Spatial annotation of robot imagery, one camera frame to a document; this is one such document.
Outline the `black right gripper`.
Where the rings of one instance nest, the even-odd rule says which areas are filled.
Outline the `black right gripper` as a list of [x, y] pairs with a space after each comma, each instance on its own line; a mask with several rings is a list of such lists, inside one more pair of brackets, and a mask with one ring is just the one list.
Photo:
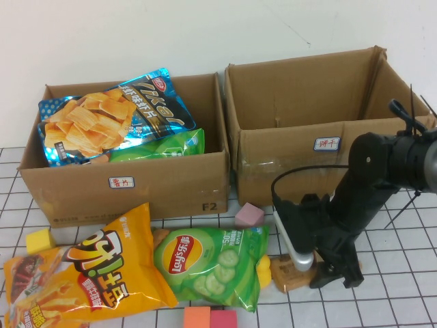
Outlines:
[[337, 193], [333, 197], [310, 193], [298, 203], [276, 196], [276, 223], [295, 266], [311, 266], [314, 251], [325, 261], [317, 263], [309, 283], [311, 289], [341, 278], [335, 267], [344, 267], [346, 288], [358, 287], [363, 282], [354, 241], [370, 221], [369, 193]]

